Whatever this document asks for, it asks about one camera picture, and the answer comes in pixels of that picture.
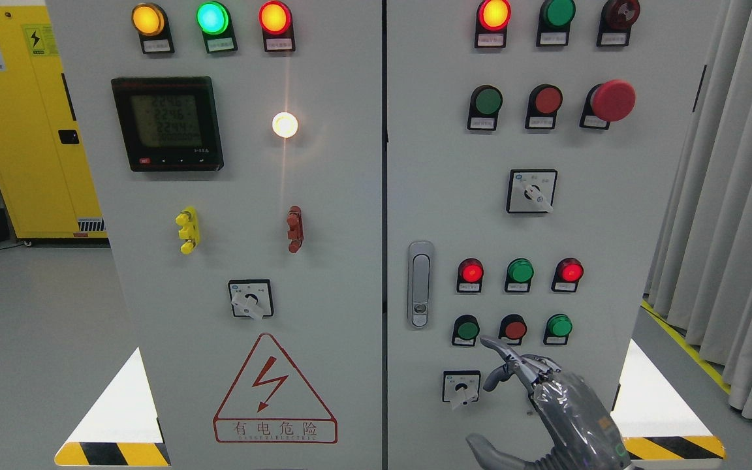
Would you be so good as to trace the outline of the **grey robotic humanoid hand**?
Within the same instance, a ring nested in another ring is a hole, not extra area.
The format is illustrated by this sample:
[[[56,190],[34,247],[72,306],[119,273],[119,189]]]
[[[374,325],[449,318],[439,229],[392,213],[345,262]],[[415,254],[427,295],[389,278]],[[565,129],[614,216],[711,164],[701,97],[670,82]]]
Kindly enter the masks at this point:
[[[563,371],[548,357],[519,355],[500,339],[483,334],[480,342],[496,351],[504,363],[490,372],[484,390],[516,375],[554,446],[545,457],[527,462],[499,452],[483,435],[466,441],[484,469],[635,469],[614,419],[594,390],[579,375]]]

